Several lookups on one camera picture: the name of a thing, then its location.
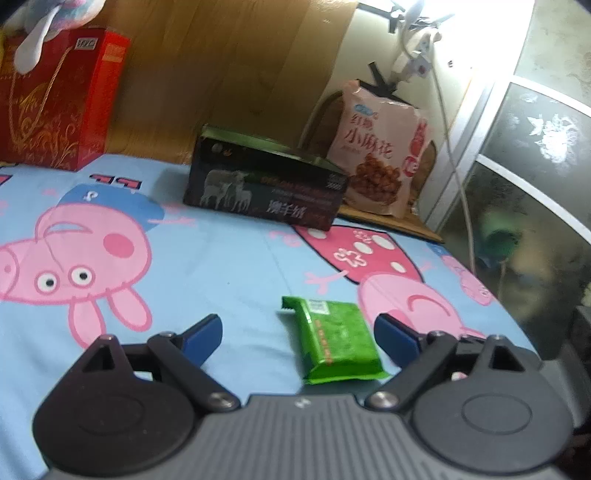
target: green snack package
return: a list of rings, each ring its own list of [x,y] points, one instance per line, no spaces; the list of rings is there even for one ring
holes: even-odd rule
[[[282,297],[295,310],[308,384],[388,377],[374,339],[355,303]]]

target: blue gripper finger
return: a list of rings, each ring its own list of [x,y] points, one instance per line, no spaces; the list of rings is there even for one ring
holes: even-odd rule
[[[388,313],[381,313],[375,319],[374,338],[400,368],[405,368],[421,354],[420,334]]]
[[[207,315],[180,335],[183,339],[181,351],[193,365],[200,367],[220,346],[222,335],[220,317],[215,314]]]

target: glass door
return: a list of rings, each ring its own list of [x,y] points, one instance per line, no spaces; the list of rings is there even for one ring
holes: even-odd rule
[[[591,14],[537,0],[514,75],[487,106],[459,170],[478,275],[543,358],[578,304],[591,304]],[[457,185],[428,217],[467,264]]]

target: black box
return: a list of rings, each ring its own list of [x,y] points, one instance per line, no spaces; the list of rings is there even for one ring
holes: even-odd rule
[[[328,230],[347,182],[347,174],[325,158],[206,125],[183,202]]]

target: peppa pig print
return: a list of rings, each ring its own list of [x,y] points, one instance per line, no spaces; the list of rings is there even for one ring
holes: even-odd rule
[[[30,238],[0,245],[0,301],[66,306],[82,347],[106,332],[99,299],[127,328],[149,329],[152,314],[134,285],[152,260],[146,231],[163,218],[159,204],[129,189],[72,188],[41,214]]]
[[[466,327],[451,303],[424,282],[420,270],[387,233],[350,226],[333,226],[328,232],[294,229],[339,270],[323,278],[307,273],[305,283],[320,285],[318,294],[326,294],[327,284],[342,277],[359,284],[359,308],[370,326],[380,313],[389,313],[420,333],[444,330],[456,337],[483,337]],[[464,271],[454,270],[463,291],[481,305],[490,303],[492,296],[486,296],[488,290],[483,292],[478,279]]]

